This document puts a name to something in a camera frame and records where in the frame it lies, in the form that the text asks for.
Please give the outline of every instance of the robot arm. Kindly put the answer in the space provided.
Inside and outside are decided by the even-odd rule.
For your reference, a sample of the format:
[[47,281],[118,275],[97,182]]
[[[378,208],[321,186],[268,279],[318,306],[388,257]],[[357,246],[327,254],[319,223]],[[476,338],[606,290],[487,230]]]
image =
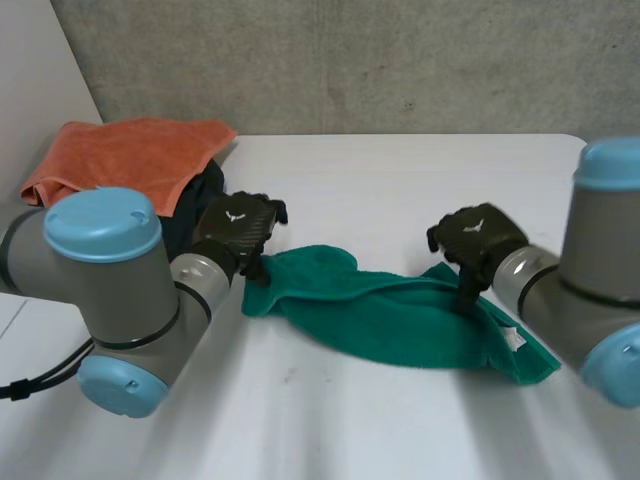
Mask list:
[[640,139],[584,148],[560,258],[490,204],[445,216],[432,251],[460,265],[458,308],[493,287],[583,381],[640,406]]
[[0,207],[0,291],[75,304],[93,339],[78,381],[116,414],[150,415],[226,298],[233,276],[270,281],[260,254],[283,202],[243,192],[208,207],[188,253],[167,260],[150,201],[129,189],[49,210]]

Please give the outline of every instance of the table surface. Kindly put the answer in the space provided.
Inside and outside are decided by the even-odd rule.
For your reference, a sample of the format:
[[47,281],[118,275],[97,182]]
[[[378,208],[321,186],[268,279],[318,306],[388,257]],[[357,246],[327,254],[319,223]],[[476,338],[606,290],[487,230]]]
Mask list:
[[[583,142],[564,135],[241,137],[229,191],[288,202],[269,252],[345,248],[360,267],[417,275],[441,260],[425,231],[494,202],[559,251]],[[150,418],[111,415],[76,383],[0,402],[0,478],[625,480],[640,417],[567,369],[532,387],[490,371],[350,358],[279,318],[239,313],[242,282]],[[0,382],[35,376],[85,337],[70,305],[0,298]]]

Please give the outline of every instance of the orange towel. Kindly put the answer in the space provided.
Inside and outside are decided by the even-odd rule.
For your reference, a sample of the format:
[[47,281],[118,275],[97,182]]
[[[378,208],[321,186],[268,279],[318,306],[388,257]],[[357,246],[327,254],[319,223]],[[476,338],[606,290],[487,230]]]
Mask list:
[[22,199],[50,207],[82,190],[129,187],[146,194],[158,215],[170,217],[187,183],[235,136],[224,123],[209,120],[70,122],[23,185]]

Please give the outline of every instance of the light blue joint cap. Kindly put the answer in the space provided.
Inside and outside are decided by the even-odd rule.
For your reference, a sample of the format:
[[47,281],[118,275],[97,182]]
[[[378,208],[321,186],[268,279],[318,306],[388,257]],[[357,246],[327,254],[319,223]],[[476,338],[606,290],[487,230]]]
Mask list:
[[102,355],[89,355],[82,361],[78,383],[99,407],[131,418],[148,417],[169,393],[169,387],[152,373]]
[[640,323],[602,340],[587,356],[580,375],[611,403],[640,406]]
[[640,190],[640,137],[593,142],[582,149],[578,187],[610,192]]
[[153,249],[162,226],[146,195],[129,188],[99,188],[56,203],[45,216],[44,237],[73,260],[115,263]]

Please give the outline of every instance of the white tag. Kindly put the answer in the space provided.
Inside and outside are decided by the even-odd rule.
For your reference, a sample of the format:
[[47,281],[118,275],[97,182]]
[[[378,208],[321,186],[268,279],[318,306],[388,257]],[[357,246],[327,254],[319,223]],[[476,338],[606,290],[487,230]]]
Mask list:
[[517,352],[522,345],[527,343],[522,335],[518,333],[516,327],[502,327],[502,334],[512,352]]

